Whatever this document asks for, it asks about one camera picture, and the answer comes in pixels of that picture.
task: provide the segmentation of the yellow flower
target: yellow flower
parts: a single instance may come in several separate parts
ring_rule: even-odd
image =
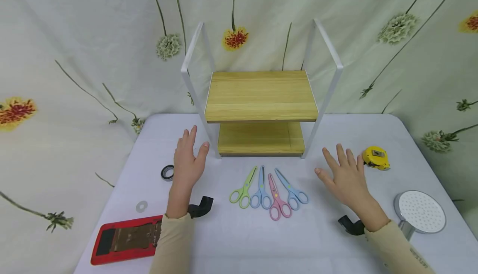
[[[32,99],[23,101],[20,97],[12,97],[0,103],[0,130],[12,131],[24,120],[32,117],[37,106]]]
[[[478,33],[478,10],[474,11],[468,18],[460,22],[458,30],[460,32]]]
[[[222,39],[222,45],[227,51],[235,51],[247,42],[248,37],[249,33],[243,27],[238,27],[234,31],[226,29],[224,38]]]

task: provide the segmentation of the hand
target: hand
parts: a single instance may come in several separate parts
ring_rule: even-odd
[[[199,148],[197,157],[194,157],[193,146],[196,140],[198,127],[193,126],[191,133],[184,130],[182,138],[178,140],[174,152],[173,185],[169,190],[166,215],[169,218],[181,218],[188,213],[189,199],[195,183],[204,171],[206,156],[209,152],[209,143],[205,142]]]
[[[209,143],[205,142],[199,148],[198,157],[194,157],[193,146],[196,140],[197,126],[193,126],[191,133],[184,130],[183,137],[178,140],[174,152],[173,186],[182,189],[192,189],[204,171],[206,156],[209,152]]]
[[[355,157],[348,148],[346,154],[341,144],[337,144],[339,164],[326,149],[322,153],[334,177],[326,170],[316,168],[315,173],[326,185],[327,189],[344,205],[358,215],[369,231],[377,231],[390,220],[377,201],[370,195],[365,181],[362,155]]]

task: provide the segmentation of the beige sleeve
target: beige sleeve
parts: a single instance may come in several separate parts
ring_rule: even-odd
[[[193,233],[194,220],[189,213],[179,219],[163,215],[150,274],[188,274]]]
[[[403,235],[398,225],[390,221],[380,230],[365,237],[378,251],[382,261],[393,274],[433,274],[434,271]]]

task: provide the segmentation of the floral backdrop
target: floral backdrop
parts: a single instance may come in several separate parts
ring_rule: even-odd
[[[400,118],[478,235],[477,4],[1,0],[0,268],[72,273],[147,117],[195,112],[179,69],[199,22],[217,70],[299,70],[320,18],[345,66],[327,113]],[[319,39],[312,57],[320,102],[334,68]]]

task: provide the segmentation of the white metal frame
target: white metal frame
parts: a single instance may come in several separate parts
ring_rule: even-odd
[[[210,140],[210,148],[212,148],[216,152],[216,158],[220,159],[221,155],[219,154],[219,151],[217,149],[217,140],[219,138],[219,130],[216,130],[217,132],[214,132],[212,128],[213,126],[207,123],[206,117],[204,116],[206,105],[204,105],[204,109],[203,109],[202,102],[199,99],[198,95],[196,94],[193,83],[191,82],[191,78],[189,77],[189,73],[188,73],[188,66],[189,66],[189,63],[191,63],[191,57],[193,56],[194,48],[196,47],[196,43],[198,42],[198,38],[200,34],[202,34],[202,37],[204,38],[204,44],[206,47],[207,56],[210,61],[211,79],[212,79],[212,73],[216,70],[216,67],[214,65],[214,58],[212,57],[209,40],[207,39],[207,32],[204,26],[204,22],[199,22],[198,26],[196,27],[196,31],[194,32],[193,38],[191,39],[191,42],[189,43],[188,51],[186,52],[186,57],[184,58],[183,65],[180,68],[180,72],[183,76],[183,80],[184,80],[184,83],[186,84],[186,88],[188,88],[188,91],[191,94],[191,98],[194,101],[194,105],[198,109],[198,113],[199,113],[199,116],[201,117],[202,125],[204,126],[204,129],[206,130],[207,136]]]
[[[304,151],[304,154],[302,154],[301,156],[302,159],[305,159],[305,157],[309,153],[309,149],[312,146],[312,141],[314,140],[315,133],[317,133],[317,129],[319,128],[320,121],[322,120],[322,117],[324,116],[324,113],[326,112],[327,106],[330,103],[330,99],[332,98],[335,88],[337,87],[337,83],[339,82],[340,75],[342,75],[342,70],[344,69],[342,62],[340,61],[339,54],[337,54],[337,51],[335,50],[335,47],[332,44],[332,41],[330,41],[330,38],[326,32],[326,29],[324,28],[320,20],[318,18],[315,18],[314,20],[312,20],[312,27],[309,32],[307,45],[305,46],[304,66],[303,66],[303,69],[305,70],[305,73],[307,74],[309,84],[310,84],[310,78],[309,78],[309,73],[307,72],[307,66],[309,63],[310,52],[312,49],[312,42],[314,41],[314,38],[315,38],[315,29],[319,29],[322,39],[324,39],[324,42],[326,42],[330,55],[332,56],[334,63],[336,65],[336,70],[335,70],[334,76],[332,77],[332,81],[330,82],[329,88],[327,90],[326,97],[324,98],[324,101],[322,102],[322,105],[320,106],[320,109],[319,107],[317,107],[319,111],[319,115],[317,116],[317,120],[315,120],[314,127],[312,127],[312,132],[310,133],[309,138],[307,142],[305,143],[305,151]]]
[[[309,152],[309,149],[312,146],[312,141],[314,140],[315,134],[317,133],[317,129],[319,127],[320,121],[322,120],[322,117],[324,116],[324,113],[327,109],[327,106],[330,102],[330,99],[332,98],[332,95],[333,95],[334,90],[337,86],[337,83],[339,82],[340,75],[342,75],[342,70],[344,68],[343,65],[342,65],[342,62],[340,61],[339,55],[337,54],[337,51],[334,48],[334,45],[332,44],[332,42],[330,41],[329,36],[327,35],[327,32],[326,32],[324,26],[321,24],[320,20],[318,20],[316,18],[316,19],[312,20],[312,26],[311,26],[311,29],[310,29],[310,32],[309,32],[309,37],[308,37],[307,45],[305,46],[305,54],[304,54],[303,69],[305,70],[305,73],[307,74],[307,79],[309,80],[309,84],[310,84],[310,78],[309,78],[309,74],[307,72],[307,66],[308,66],[308,63],[309,63],[310,52],[312,50],[312,42],[314,41],[314,38],[315,38],[315,30],[316,29],[319,30],[322,38],[324,39],[324,42],[326,43],[327,48],[330,52],[330,55],[332,56],[332,58],[334,60],[334,63],[336,64],[337,68],[335,70],[334,76],[332,77],[332,81],[330,82],[330,86],[327,90],[327,94],[324,98],[324,101],[322,102],[322,105],[321,105],[320,109],[319,109],[319,107],[317,107],[317,102],[315,103],[315,106],[317,107],[317,110],[318,110],[319,114],[317,116],[317,120],[315,120],[314,127],[312,127],[312,132],[309,135],[309,138],[305,143],[305,151],[304,151],[304,154],[302,154],[302,156],[301,156],[302,159],[304,159],[307,156],[307,154]],[[205,43],[205,48],[206,48],[206,51],[207,51],[207,56],[208,56],[209,61],[210,61],[211,79],[210,79],[209,89],[211,88],[212,73],[216,70],[216,67],[214,65],[214,58],[212,56],[211,47],[210,47],[210,44],[209,44],[209,40],[207,38],[207,33],[206,33],[206,30],[205,30],[204,22],[199,22],[199,24],[196,28],[196,31],[194,32],[193,38],[191,39],[191,42],[189,43],[188,51],[186,52],[186,57],[184,58],[183,65],[181,66],[180,71],[181,71],[181,74],[183,76],[183,80],[186,84],[186,87],[188,88],[188,91],[191,94],[191,98],[194,101],[194,104],[195,104],[196,108],[198,109],[198,113],[199,113],[199,116],[201,117],[202,124],[204,125],[207,136],[210,140],[210,146],[216,152],[216,158],[220,159],[221,155],[219,154],[219,151],[217,149],[217,142],[218,142],[218,138],[219,138],[219,129],[218,129],[219,126],[217,124],[208,124],[207,123],[207,120],[206,120],[206,117],[205,117],[205,108],[206,108],[207,102],[206,102],[206,104],[204,105],[204,108],[203,108],[202,107],[202,102],[199,99],[198,95],[196,94],[196,91],[193,87],[193,83],[191,82],[191,78],[189,77],[189,73],[188,73],[188,66],[189,66],[189,63],[191,62],[191,57],[193,56],[194,48],[196,46],[196,43],[198,42],[199,35],[201,35],[201,34],[202,34],[202,37],[204,38],[204,43]]]

